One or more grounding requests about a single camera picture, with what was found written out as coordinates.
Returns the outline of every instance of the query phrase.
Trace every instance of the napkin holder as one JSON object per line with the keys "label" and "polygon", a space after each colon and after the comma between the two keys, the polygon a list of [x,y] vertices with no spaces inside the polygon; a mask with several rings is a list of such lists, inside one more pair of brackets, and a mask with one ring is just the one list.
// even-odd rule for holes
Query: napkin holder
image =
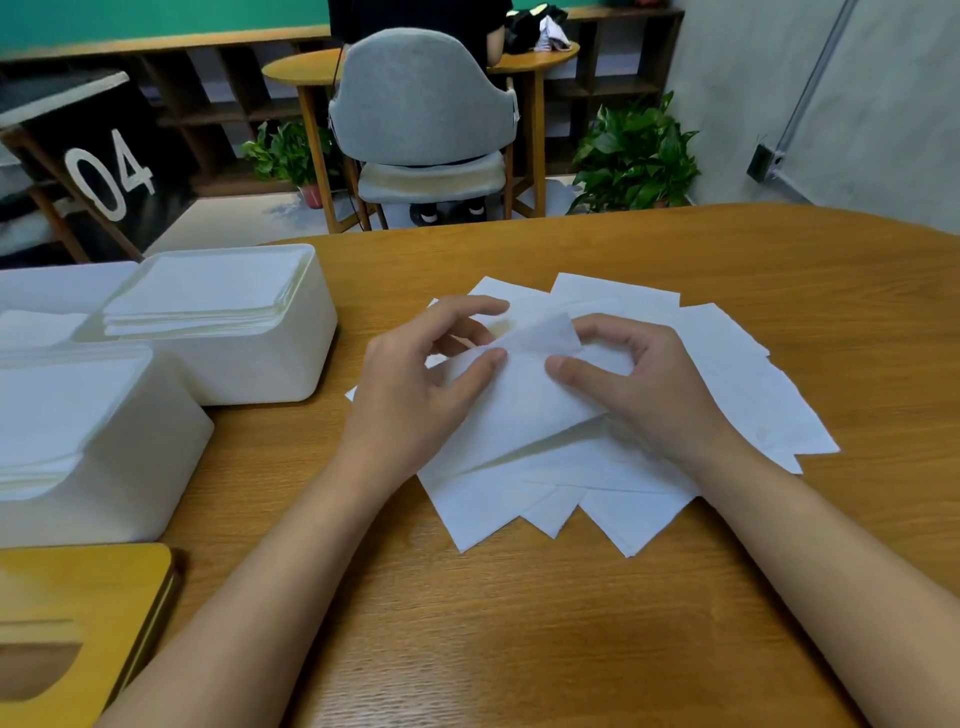
{"label": "napkin holder", "polygon": [[[287,247],[302,248],[308,260],[298,269],[298,279],[294,281],[285,310],[269,328],[252,327],[249,333],[241,329],[209,334],[171,332],[118,338],[105,334],[101,306],[77,329],[73,340],[77,343],[135,342],[168,354],[176,362],[187,390],[204,406],[305,400],[313,394],[320,380],[337,327],[337,312],[313,246],[296,244]],[[274,250],[266,246],[204,250],[203,253],[238,255],[256,252],[269,255]],[[179,251],[147,258],[114,298],[146,275],[160,257],[195,254]]]}
{"label": "napkin holder", "polygon": [[170,521],[213,422],[147,347],[6,356],[0,367],[143,357],[145,367],[83,457],[57,485],[11,499],[0,490],[0,548],[153,541]]}

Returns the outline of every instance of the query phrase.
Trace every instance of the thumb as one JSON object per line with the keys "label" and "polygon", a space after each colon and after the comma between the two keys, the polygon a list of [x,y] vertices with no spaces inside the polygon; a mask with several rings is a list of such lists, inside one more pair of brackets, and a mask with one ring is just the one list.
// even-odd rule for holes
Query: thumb
{"label": "thumb", "polygon": [[467,416],[473,403],[493,381],[493,376],[506,358],[505,349],[487,350],[446,388],[444,397],[461,419]]}
{"label": "thumb", "polygon": [[556,381],[583,392],[611,411],[615,412],[623,403],[625,376],[615,375],[573,356],[548,356],[545,368]]}

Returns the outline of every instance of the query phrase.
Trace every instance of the wooden bookshelf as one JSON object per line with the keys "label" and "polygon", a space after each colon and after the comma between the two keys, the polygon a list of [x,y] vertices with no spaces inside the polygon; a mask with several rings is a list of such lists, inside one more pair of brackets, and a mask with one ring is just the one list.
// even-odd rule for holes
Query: wooden bookshelf
{"label": "wooden bookshelf", "polygon": [[[616,18],[645,20],[640,62],[635,74],[597,76],[604,21]],[[584,7],[570,10],[566,25],[575,33],[581,47],[576,77],[548,80],[544,86],[547,101],[571,102],[570,136],[547,139],[548,174],[569,171],[577,142],[601,104],[622,104],[635,98],[642,98],[650,104],[660,101],[683,18],[684,11],[674,8]],[[87,43],[60,49],[60,55],[56,49],[41,49],[33,54],[0,60],[0,84],[4,78],[58,73],[74,68],[121,68],[141,85],[154,86],[159,92],[160,101],[155,103],[157,123],[161,127],[176,129],[193,153],[197,173],[192,183],[199,195],[288,191],[293,187],[286,182],[258,180],[252,166],[236,158],[223,127],[224,124],[240,124],[241,128],[249,130],[248,138],[253,138],[256,127],[264,121],[300,118],[300,104],[296,98],[270,96],[260,63],[250,46],[251,43],[278,39],[291,41],[298,53],[337,47],[326,26]],[[198,47],[216,50],[234,101],[209,101],[187,53],[188,49]],[[522,163],[522,158],[518,158],[517,164]]]}

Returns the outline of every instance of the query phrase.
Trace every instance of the fingernail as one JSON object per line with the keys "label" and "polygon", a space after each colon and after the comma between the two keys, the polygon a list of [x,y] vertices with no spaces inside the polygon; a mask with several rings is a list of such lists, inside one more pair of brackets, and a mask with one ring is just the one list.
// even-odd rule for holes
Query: fingernail
{"label": "fingernail", "polygon": [[547,356],[546,364],[544,364],[544,369],[551,376],[556,376],[560,373],[560,368],[564,364],[564,358],[562,356]]}

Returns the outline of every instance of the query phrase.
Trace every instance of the sneaker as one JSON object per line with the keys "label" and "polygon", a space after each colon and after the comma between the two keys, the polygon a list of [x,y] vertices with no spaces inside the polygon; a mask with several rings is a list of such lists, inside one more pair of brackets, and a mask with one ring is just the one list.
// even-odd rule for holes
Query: sneaker
{"label": "sneaker", "polygon": [[410,221],[418,228],[432,228],[435,225],[440,225],[440,215],[433,214],[430,218],[432,219],[423,217],[420,205],[410,205]]}
{"label": "sneaker", "polygon": [[487,206],[479,210],[472,210],[468,203],[460,203],[453,211],[452,217],[458,223],[485,223],[487,222]]}

